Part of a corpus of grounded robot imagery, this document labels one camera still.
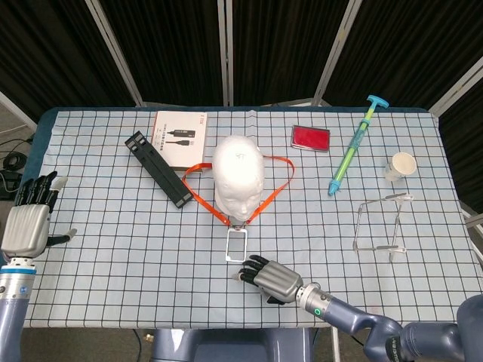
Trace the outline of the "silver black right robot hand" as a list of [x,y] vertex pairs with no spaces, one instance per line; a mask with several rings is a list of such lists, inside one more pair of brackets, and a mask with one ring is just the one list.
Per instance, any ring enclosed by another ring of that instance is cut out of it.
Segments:
[[268,304],[284,305],[296,301],[303,279],[295,271],[259,255],[250,255],[232,278],[257,287]]

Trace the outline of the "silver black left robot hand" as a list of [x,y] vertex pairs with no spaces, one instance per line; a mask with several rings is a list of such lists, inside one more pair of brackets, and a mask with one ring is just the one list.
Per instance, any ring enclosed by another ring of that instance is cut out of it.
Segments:
[[28,179],[20,187],[3,234],[1,252],[6,262],[35,259],[46,248],[71,241],[77,234],[70,229],[63,235],[50,235],[51,214],[68,178],[57,171],[37,179]]

